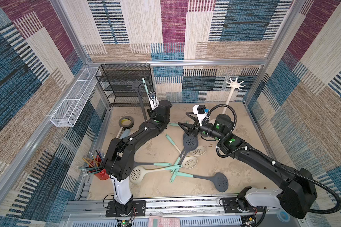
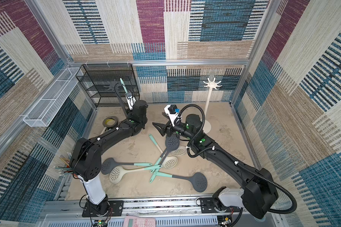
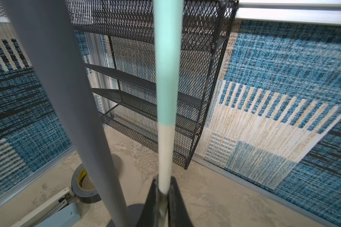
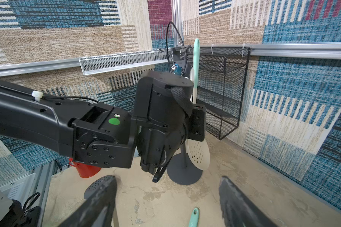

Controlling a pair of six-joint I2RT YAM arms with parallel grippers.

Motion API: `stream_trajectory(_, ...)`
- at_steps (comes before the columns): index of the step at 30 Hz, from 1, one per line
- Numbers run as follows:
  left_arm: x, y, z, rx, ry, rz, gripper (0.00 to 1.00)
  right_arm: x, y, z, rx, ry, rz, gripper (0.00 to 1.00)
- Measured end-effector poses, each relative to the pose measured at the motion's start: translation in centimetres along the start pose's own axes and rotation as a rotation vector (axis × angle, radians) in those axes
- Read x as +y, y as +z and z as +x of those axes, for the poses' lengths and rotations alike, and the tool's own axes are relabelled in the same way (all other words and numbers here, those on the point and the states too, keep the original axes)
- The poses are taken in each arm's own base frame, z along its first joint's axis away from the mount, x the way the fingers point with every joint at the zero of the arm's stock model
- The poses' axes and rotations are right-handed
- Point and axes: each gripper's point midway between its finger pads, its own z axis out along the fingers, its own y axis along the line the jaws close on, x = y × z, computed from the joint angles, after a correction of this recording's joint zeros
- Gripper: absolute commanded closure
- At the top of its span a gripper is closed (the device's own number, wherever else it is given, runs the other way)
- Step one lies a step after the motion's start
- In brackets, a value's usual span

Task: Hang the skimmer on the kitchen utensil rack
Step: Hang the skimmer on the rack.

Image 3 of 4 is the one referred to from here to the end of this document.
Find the white skimmer mint handle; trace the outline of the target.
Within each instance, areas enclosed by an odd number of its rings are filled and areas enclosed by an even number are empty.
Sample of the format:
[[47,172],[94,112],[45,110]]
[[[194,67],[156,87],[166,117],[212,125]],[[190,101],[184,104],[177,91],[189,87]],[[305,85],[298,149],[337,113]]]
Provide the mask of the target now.
[[160,191],[160,227],[168,226],[181,58],[183,1],[153,1]]

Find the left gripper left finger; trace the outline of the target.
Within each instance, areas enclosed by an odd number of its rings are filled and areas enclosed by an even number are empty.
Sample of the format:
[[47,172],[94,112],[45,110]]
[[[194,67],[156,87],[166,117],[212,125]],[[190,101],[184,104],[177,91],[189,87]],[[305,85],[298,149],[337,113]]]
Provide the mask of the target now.
[[159,189],[158,177],[155,176],[150,186],[143,211],[140,215],[137,227],[158,227],[159,222]]

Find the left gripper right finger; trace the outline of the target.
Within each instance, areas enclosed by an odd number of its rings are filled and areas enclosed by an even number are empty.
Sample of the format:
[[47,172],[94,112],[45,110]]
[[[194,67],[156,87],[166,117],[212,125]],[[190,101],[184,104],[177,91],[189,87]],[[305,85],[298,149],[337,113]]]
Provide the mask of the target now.
[[193,227],[188,215],[180,188],[175,177],[170,179],[170,189],[168,194],[168,224],[169,227]]

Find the grey utensil rack stand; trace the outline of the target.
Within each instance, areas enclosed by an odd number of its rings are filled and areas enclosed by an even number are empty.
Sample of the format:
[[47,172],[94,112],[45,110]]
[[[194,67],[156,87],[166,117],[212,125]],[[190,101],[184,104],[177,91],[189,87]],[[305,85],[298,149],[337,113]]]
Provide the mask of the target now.
[[63,128],[98,191],[111,227],[135,227],[127,206],[65,1],[2,1]]

